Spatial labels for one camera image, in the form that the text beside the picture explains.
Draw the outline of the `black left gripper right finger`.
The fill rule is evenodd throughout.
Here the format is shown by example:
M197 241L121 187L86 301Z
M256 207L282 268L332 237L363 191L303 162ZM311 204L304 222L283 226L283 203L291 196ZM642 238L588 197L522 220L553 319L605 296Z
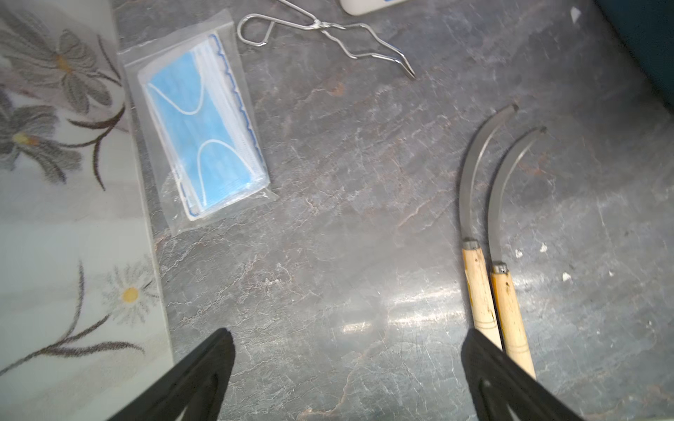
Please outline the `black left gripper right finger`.
M461 360L479 420L579 420L486 336L470 328Z

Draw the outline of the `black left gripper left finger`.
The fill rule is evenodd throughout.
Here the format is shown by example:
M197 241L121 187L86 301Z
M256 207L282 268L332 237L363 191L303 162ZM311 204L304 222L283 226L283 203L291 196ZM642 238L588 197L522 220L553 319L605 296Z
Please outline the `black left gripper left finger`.
M113 420L216 420L235 362L233 336L220 328Z

